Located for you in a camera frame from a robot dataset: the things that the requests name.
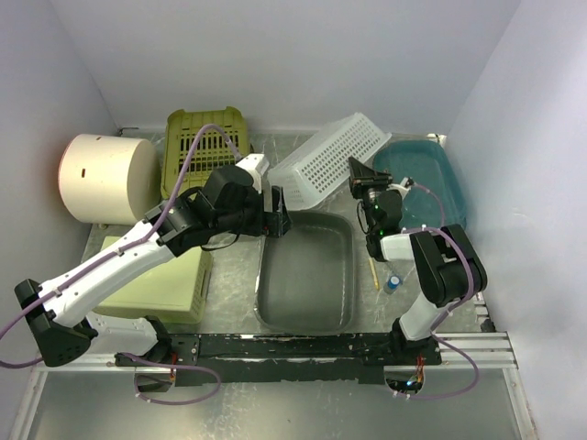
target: gray work surface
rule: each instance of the gray work surface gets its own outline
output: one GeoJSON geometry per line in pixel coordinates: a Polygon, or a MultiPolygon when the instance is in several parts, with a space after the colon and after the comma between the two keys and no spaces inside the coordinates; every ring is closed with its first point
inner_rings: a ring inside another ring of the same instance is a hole
{"type": "MultiPolygon", "coordinates": [[[[471,372],[428,371],[425,390],[453,391],[471,372]]],[[[173,390],[192,399],[211,385],[173,390]]],[[[445,401],[393,399],[377,385],[282,382],[223,385],[217,396],[186,407],[134,397],[131,373],[51,373],[30,440],[180,439],[463,439],[518,435],[504,375],[482,371],[468,394],[445,401]]]]}
{"type": "MultiPolygon", "coordinates": [[[[162,136],[152,139],[160,149],[162,136]]],[[[255,149],[275,165],[307,136],[251,136],[255,149]]],[[[356,201],[342,187],[319,208],[344,215],[353,224],[359,278],[355,317],[348,332],[385,332],[420,292],[413,264],[396,264],[404,284],[393,294],[376,291],[356,218],[356,201]]],[[[125,226],[93,226],[84,259],[99,251],[105,236],[123,235],[125,226]]],[[[205,319],[173,325],[170,331],[269,333],[253,312],[260,240],[243,238],[213,254],[205,319]]],[[[386,266],[377,263],[380,282],[386,266]]],[[[479,332],[472,303],[458,309],[442,332],[479,332]]],[[[353,381],[230,383],[209,401],[187,407],[147,404],[134,397],[126,372],[51,372],[42,392],[29,439],[517,439],[512,405],[500,369],[482,370],[471,392],[445,401],[402,401],[386,387],[353,381]]],[[[454,391],[472,378],[468,369],[428,370],[424,393],[454,391]]],[[[211,385],[175,389],[162,399],[191,399],[211,385]]]]}
{"type": "MultiPolygon", "coordinates": [[[[149,139],[162,156],[164,136],[161,134],[143,135],[149,139]]],[[[256,152],[264,152],[275,166],[302,145],[309,135],[252,135],[251,145],[256,152]]],[[[355,248],[357,249],[358,294],[352,323],[346,332],[388,332],[393,321],[405,313],[420,293],[419,282],[412,262],[393,263],[393,270],[403,279],[403,284],[392,294],[382,289],[375,290],[369,264],[369,254],[365,248],[365,237],[357,220],[357,201],[354,200],[348,185],[341,185],[324,202],[313,209],[346,217],[354,228],[355,248]]],[[[106,236],[123,236],[128,226],[110,225],[105,229],[98,225],[92,227],[83,260],[100,251],[106,236]]],[[[232,240],[229,236],[225,242],[232,240]]],[[[199,325],[168,325],[173,333],[274,333],[258,321],[253,307],[255,303],[255,282],[259,271],[261,239],[242,236],[233,246],[213,252],[212,277],[205,306],[205,316],[199,325]]],[[[381,286],[387,280],[389,270],[383,263],[375,263],[381,286]]],[[[438,331],[479,332],[477,316],[472,302],[457,309],[453,316],[443,323],[438,331]]]]}

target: teal bin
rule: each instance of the teal bin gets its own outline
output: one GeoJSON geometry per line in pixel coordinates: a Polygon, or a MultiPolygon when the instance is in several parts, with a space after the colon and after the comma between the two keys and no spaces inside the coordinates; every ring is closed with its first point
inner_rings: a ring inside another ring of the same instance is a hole
{"type": "Polygon", "coordinates": [[[375,155],[373,168],[391,173],[398,183],[404,177],[411,177],[432,192],[415,187],[405,196],[400,226],[440,227],[444,211],[445,225],[459,224],[466,228],[467,206],[449,158],[438,143],[429,140],[393,142],[375,155]]]}

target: robotic arm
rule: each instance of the robotic arm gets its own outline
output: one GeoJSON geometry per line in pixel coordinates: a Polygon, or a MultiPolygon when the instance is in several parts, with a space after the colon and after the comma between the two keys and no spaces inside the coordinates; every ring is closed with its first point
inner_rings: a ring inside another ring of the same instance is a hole
{"type": "Polygon", "coordinates": [[[77,268],[38,284],[25,280],[15,288],[24,308],[39,298],[53,295],[27,315],[28,325],[45,364],[58,367],[84,353],[130,352],[161,362],[170,354],[171,340],[154,317],[135,320],[92,313],[103,299],[154,268],[211,237],[230,232],[247,236],[281,237],[291,226],[282,189],[271,188],[272,209],[265,212],[261,178],[269,168],[262,154],[250,154],[238,165],[214,170],[203,188],[181,194],[164,221],[158,222],[165,203],[153,208],[114,245],[77,268]],[[139,245],[125,245],[153,234],[139,245]],[[108,255],[115,252],[113,258],[108,255]],[[102,259],[105,262],[95,266],[102,259]],[[76,275],[84,275],[68,285],[76,275]]]}
{"type": "MultiPolygon", "coordinates": [[[[393,323],[392,337],[399,350],[427,343],[440,316],[463,300],[469,289],[467,271],[455,249],[441,235],[425,230],[402,234],[402,201],[414,185],[411,179],[393,183],[389,174],[372,170],[349,158],[349,186],[360,200],[367,220],[367,250],[377,261],[410,259],[415,262],[422,293],[412,307],[393,323]]],[[[487,286],[487,273],[462,226],[440,231],[456,244],[472,274],[473,292],[487,286]]]]}

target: light green container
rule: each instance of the light green container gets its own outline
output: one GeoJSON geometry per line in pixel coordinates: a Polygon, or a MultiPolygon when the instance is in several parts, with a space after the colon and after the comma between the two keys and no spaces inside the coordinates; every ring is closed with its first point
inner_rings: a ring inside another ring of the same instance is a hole
{"type": "MultiPolygon", "coordinates": [[[[177,110],[167,118],[165,130],[165,157],[161,178],[161,194],[169,198],[177,181],[180,169],[195,135],[205,124],[216,124],[232,139],[240,154],[250,153],[247,123],[234,107],[215,112],[192,112],[177,110]]],[[[190,169],[183,179],[180,194],[194,186],[204,186],[212,170],[227,164],[234,164],[232,151],[218,132],[210,130],[204,134],[192,157],[190,169]]]]}

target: gray plastic tray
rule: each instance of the gray plastic tray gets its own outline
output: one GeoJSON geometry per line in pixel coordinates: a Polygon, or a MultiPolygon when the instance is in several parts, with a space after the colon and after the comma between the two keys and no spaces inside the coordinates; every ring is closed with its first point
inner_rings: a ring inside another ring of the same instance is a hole
{"type": "Polygon", "coordinates": [[[262,247],[255,313],[278,332],[339,334],[350,324],[356,295],[352,225],[313,211],[290,217],[292,229],[262,247]]]}

